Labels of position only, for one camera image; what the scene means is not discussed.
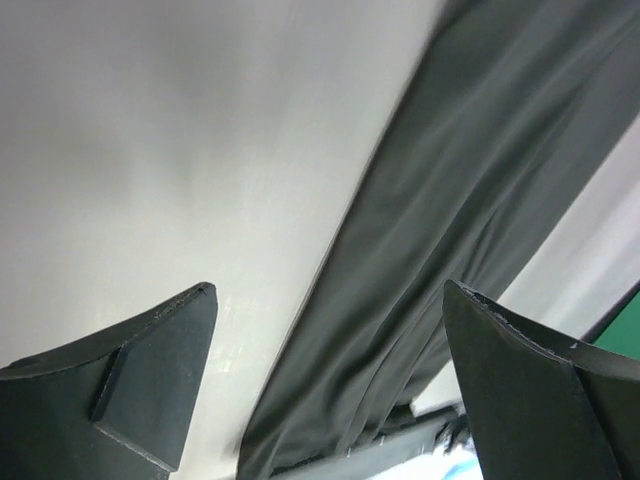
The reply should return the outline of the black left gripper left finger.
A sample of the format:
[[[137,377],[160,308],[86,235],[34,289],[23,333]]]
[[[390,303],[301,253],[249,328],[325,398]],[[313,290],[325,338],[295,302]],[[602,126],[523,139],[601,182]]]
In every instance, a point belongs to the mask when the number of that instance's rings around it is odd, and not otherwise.
[[[218,312],[203,282],[1,370],[4,479],[166,479],[178,470]]]

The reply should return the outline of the black printed t-shirt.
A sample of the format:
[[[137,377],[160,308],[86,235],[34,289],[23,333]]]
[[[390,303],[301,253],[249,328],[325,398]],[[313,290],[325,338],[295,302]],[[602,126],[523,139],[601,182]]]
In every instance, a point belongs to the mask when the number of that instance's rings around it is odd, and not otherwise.
[[[635,1],[449,1],[254,409],[266,479],[411,424],[444,284],[502,294],[639,111]]]

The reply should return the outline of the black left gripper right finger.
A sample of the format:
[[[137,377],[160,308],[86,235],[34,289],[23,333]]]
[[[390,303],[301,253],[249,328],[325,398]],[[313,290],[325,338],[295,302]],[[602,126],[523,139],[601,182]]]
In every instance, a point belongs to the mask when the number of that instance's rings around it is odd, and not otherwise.
[[[639,363],[444,286],[443,321],[486,479],[636,479]]]

